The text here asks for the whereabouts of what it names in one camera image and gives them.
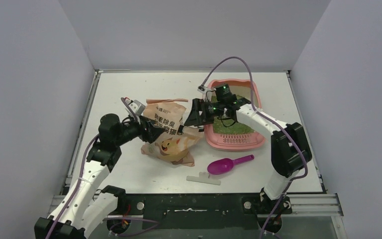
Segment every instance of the purple shovel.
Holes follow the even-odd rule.
[[[251,161],[253,159],[254,159],[254,155],[252,155],[252,154],[244,156],[242,158],[237,158],[234,160],[232,160],[230,158],[219,159],[219,160],[216,160],[214,162],[211,162],[207,166],[207,171],[213,175],[227,173],[230,170],[232,170],[232,168],[235,165],[240,164],[240,163],[245,163],[245,162]]]

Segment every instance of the red wire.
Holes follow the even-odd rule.
[[[129,211],[131,211],[131,205],[128,205],[128,210],[126,211],[126,213],[124,213],[124,215],[122,217],[126,217],[129,213]],[[121,225],[123,225],[124,222],[125,222],[125,219],[122,219]]]

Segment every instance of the screw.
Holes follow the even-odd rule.
[[[143,210],[144,209],[144,203],[142,203],[142,202],[137,203],[137,209]]]
[[[251,209],[251,203],[248,202],[248,201],[245,202],[245,203],[244,203],[244,208],[245,208],[245,209]]]

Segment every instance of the scoop handle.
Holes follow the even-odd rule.
[[[234,159],[232,161],[233,161],[233,165],[237,165],[240,163],[245,163],[245,162],[251,161],[253,159],[254,159],[254,155],[250,154],[250,155],[247,155],[247,156],[244,156],[241,158]]]

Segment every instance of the pink litter box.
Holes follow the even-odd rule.
[[[238,79],[224,79],[224,80],[213,80],[208,85],[209,88],[216,87],[218,85],[227,83],[231,89],[231,92],[243,96],[250,100],[251,98],[251,82],[250,80],[238,80]],[[257,86],[253,84],[255,91],[254,94],[254,104],[261,108],[260,96],[257,91]],[[204,126],[204,135],[207,143],[212,147],[228,150],[228,151],[245,151],[260,147],[264,144],[266,139],[259,133],[243,133],[243,134],[220,134],[213,131],[213,125],[208,124]]]

